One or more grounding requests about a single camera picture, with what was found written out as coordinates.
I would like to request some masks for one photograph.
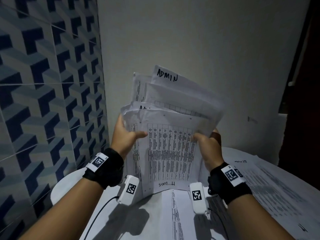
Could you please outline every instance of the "wrist strap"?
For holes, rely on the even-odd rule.
[[[121,182],[123,165],[122,157],[115,150],[107,148],[86,165],[83,177],[97,182],[105,190],[108,186],[114,187]]]
[[[211,194],[218,194],[227,205],[242,195],[252,194],[240,171],[226,162],[211,170],[208,183]]]

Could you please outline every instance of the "white table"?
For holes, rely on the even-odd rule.
[[[318,199],[320,199],[320,192],[318,190],[292,174],[273,164],[263,161],[256,156],[226,147],[222,148],[222,154],[226,161],[231,158],[237,160],[245,159],[255,163],[261,163],[266,167],[277,170],[277,172],[284,175],[283,180],[286,180],[286,184],[290,185],[290,187],[298,187],[300,193],[304,195],[308,194],[308,198],[312,201],[314,200],[317,202],[319,201]],[[50,196],[53,205],[56,204],[82,178],[85,170],[86,168],[82,168],[70,173],[56,184]],[[103,192],[102,197],[100,198],[80,239],[84,238],[98,211],[110,198],[117,195],[119,188],[119,186],[109,187]],[[162,212],[161,195],[162,192],[154,194],[130,207],[117,204],[116,200],[112,200],[97,217],[88,234],[87,240],[112,240],[119,239],[120,237],[122,240],[158,240],[160,238],[159,226]]]

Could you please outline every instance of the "black cable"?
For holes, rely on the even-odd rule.
[[[221,224],[222,224],[222,226],[223,226],[224,232],[226,233],[226,238],[227,238],[227,240],[229,240],[229,236],[228,236],[226,227],[224,226],[223,221],[222,221],[221,217],[219,216],[219,214],[218,214],[215,210],[213,210],[213,209],[208,208],[208,210],[212,211],[213,213],[215,213],[215,214],[218,216],[218,218],[220,219]]]
[[[104,208],[111,200],[113,200],[113,199],[118,199],[118,198],[119,198],[119,196],[115,196],[115,197],[111,198],[110,200],[108,200],[108,202],[105,203],[104,206],[102,206],[102,208],[99,210],[98,214],[97,214],[96,217],[94,218],[93,222],[91,223],[91,226],[89,227],[89,230],[87,231],[87,234],[85,235],[85,237],[84,237],[83,240],[86,240],[86,238],[87,238],[87,236],[88,236],[88,233],[89,233],[92,225],[94,224],[94,221],[97,219],[98,215],[99,215],[100,212],[103,210],[103,208]]]

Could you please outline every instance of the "geometric tile pattern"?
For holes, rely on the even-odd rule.
[[[109,146],[96,0],[0,0],[0,240]]]

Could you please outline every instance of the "white wall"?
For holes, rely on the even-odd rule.
[[[278,108],[309,1],[98,0],[109,135],[133,72],[158,64],[230,99],[223,146],[275,162]]]

